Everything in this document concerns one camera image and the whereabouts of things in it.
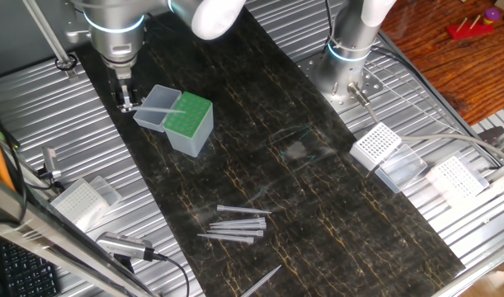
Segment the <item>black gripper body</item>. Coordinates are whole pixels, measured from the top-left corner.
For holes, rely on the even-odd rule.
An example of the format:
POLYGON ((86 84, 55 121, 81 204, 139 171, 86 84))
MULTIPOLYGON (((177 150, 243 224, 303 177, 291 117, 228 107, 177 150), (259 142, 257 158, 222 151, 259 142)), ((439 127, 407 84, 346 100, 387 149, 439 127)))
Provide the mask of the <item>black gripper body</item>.
POLYGON ((131 68, 114 68, 112 70, 111 90, 114 98, 123 98, 124 90, 130 98, 135 98, 135 88, 131 68))

